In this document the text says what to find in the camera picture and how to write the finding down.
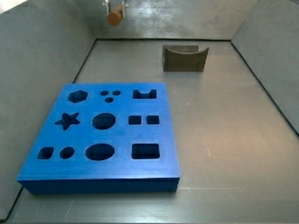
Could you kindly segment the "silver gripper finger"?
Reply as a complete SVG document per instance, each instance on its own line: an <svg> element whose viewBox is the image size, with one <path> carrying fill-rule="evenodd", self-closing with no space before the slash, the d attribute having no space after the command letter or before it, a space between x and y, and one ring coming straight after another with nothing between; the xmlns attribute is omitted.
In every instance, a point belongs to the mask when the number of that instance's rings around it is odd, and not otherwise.
<svg viewBox="0 0 299 224"><path fill-rule="evenodd" d="M124 8L127 8L128 5L129 5L129 4L128 4L128 0L123 0L123 1L121 1L121 5L123 5Z"/></svg>
<svg viewBox="0 0 299 224"><path fill-rule="evenodd" d="M103 6L107 9L107 13L109 13L111 12L111 2L109 2L109 0L103 0Z"/></svg>

